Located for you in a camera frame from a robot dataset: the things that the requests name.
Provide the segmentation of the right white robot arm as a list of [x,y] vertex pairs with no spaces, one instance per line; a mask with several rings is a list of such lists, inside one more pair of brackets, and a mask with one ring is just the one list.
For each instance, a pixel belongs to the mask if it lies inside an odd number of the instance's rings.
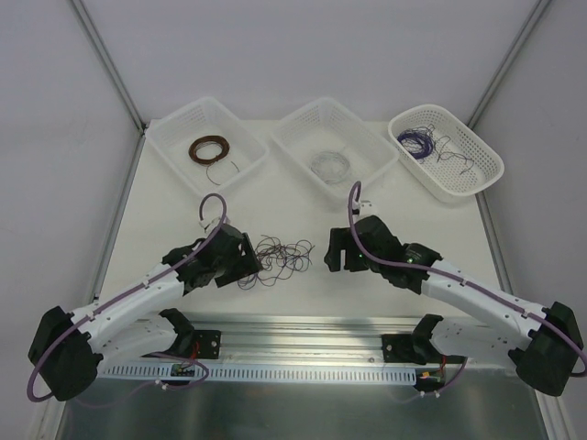
[[442,358],[474,359],[511,369],[529,387],[559,397],[574,367],[586,355],[570,307],[545,306],[482,286],[439,253],[418,243],[401,243],[376,215],[329,232],[324,261],[331,272],[369,270],[394,287],[446,303],[473,324],[425,314],[410,335],[387,336],[383,351],[392,360],[425,365]]

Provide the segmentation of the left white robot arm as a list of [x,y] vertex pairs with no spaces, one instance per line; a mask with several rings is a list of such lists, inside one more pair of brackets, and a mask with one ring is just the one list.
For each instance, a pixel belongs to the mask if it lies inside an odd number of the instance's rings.
[[43,400],[34,392],[37,378],[48,387],[49,398],[66,402],[117,362],[158,355],[194,358],[204,345],[171,302],[210,282],[222,288],[260,269],[248,235],[221,225],[209,237],[171,250],[137,285],[105,302],[70,312],[49,309],[28,351],[34,367],[28,398]]

